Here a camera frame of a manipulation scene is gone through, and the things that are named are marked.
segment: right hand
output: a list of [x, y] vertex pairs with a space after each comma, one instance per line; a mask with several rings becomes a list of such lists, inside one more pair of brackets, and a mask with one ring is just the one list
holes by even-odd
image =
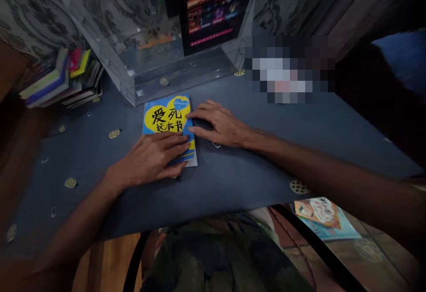
[[186, 117], [201, 118], [210, 122], [214, 130], [206, 130], [197, 126], [188, 127], [188, 130], [198, 137], [224, 146], [244, 148], [245, 141], [253, 133], [249, 126], [235, 118], [228, 109], [212, 100], [201, 103]]

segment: display screen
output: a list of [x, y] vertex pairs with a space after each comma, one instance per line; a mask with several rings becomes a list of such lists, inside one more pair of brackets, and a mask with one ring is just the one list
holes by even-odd
[[181, 0], [185, 55], [238, 36], [249, 0]]

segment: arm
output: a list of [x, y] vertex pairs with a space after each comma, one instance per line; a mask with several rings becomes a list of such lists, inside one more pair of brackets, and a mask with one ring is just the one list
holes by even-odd
[[125, 189], [179, 175], [186, 162], [166, 165], [188, 149], [189, 142], [180, 144], [187, 140], [188, 136], [174, 132], [143, 135], [71, 213], [35, 260], [32, 276], [77, 264], [92, 244], [106, 213]]
[[246, 148], [267, 157], [366, 223], [383, 230], [418, 255], [425, 236], [422, 211], [426, 193], [352, 163], [252, 129], [220, 104], [208, 100], [188, 118], [213, 124], [208, 131], [193, 127], [197, 136], [226, 146]]

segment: yellow heart graphic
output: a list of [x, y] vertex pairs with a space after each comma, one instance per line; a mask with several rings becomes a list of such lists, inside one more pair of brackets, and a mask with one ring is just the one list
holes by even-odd
[[[182, 110], [176, 110], [175, 100], [180, 99], [180, 102], [187, 102], [188, 105]], [[145, 114], [144, 123], [145, 126], [152, 132], [163, 132], [163, 131], [182, 131], [186, 124], [186, 115], [191, 112], [191, 106], [189, 100], [185, 96], [176, 96], [169, 101], [167, 107], [164, 106], [153, 106]]]

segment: hand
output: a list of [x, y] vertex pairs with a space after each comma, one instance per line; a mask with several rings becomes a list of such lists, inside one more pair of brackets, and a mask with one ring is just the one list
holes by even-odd
[[246, 140], [254, 133], [254, 130], [235, 118], [228, 109], [212, 100], [200, 104], [195, 111], [187, 114], [186, 117], [209, 121], [214, 130], [206, 130], [196, 126], [188, 127], [188, 130], [198, 137], [225, 146], [245, 148]]
[[145, 134], [132, 150], [112, 165], [106, 173], [106, 181], [120, 189], [178, 176], [187, 162], [166, 166], [171, 160], [185, 152], [190, 143], [182, 132]]

